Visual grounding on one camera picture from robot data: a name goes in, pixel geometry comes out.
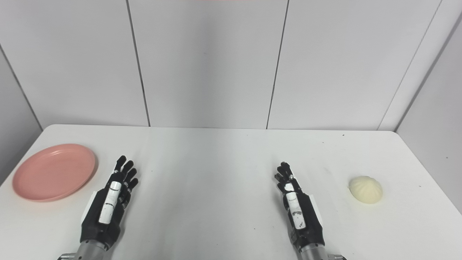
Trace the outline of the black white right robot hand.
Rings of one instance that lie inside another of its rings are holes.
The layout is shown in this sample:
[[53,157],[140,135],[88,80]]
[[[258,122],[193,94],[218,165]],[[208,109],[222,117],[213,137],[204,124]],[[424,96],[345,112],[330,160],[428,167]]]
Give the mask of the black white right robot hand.
[[277,171],[274,177],[288,214],[292,245],[299,251],[309,245],[324,246],[322,225],[310,196],[302,191],[288,163],[282,162]]

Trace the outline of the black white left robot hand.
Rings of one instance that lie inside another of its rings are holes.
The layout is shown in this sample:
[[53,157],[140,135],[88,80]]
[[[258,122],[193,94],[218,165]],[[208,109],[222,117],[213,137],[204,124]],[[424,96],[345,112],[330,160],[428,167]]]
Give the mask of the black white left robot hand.
[[96,192],[81,224],[80,242],[96,241],[109,250],[121,233],[121,222],[139,180],[134,162],[122,155],[105,186]]

